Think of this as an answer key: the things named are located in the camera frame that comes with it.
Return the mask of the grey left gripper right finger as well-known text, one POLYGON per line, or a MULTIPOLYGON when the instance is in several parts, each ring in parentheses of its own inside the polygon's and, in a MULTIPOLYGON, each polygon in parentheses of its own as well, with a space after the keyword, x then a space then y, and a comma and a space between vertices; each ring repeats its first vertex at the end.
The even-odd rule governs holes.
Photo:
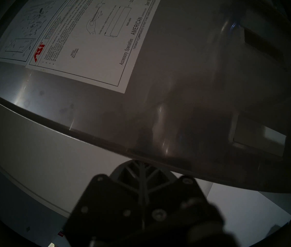
POLYGON ((142 247, 237 247, 224 219, 195 178, 141 163, 142 247))

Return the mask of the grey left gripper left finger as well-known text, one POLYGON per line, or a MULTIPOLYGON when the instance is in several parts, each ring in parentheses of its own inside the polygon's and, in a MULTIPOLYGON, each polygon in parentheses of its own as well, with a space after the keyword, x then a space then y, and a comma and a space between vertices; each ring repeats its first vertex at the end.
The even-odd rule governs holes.
POLYGON ((107 245, 144 229, 144 170, 130 160, 91 179, 63 227, 71 247, 107 245))

